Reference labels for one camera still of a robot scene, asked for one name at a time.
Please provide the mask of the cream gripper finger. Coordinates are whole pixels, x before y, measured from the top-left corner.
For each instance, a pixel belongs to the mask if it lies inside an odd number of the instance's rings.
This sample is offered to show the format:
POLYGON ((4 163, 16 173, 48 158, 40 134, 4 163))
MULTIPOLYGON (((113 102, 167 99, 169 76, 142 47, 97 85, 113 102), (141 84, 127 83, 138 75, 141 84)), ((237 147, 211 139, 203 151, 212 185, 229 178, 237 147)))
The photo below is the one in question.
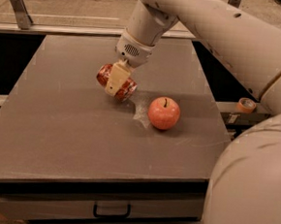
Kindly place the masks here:
POLYGON ((106 85, 108 95, 115 95, 130 76, 131 70, 127 60, 115 62, 110 69, 109 79, 106 85))

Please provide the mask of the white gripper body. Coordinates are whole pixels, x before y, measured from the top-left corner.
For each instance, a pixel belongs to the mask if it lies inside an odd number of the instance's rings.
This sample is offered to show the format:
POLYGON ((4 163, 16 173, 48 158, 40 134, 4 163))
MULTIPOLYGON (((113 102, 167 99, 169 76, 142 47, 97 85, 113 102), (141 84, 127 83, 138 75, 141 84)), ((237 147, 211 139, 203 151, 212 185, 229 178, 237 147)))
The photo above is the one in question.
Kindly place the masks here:
POLYGON ((125 29, 115 49, 120 60, 127 61, 132 68, 137 68, 147 62, 148 57, 152 54, 153 47, 140 43, 125 29))

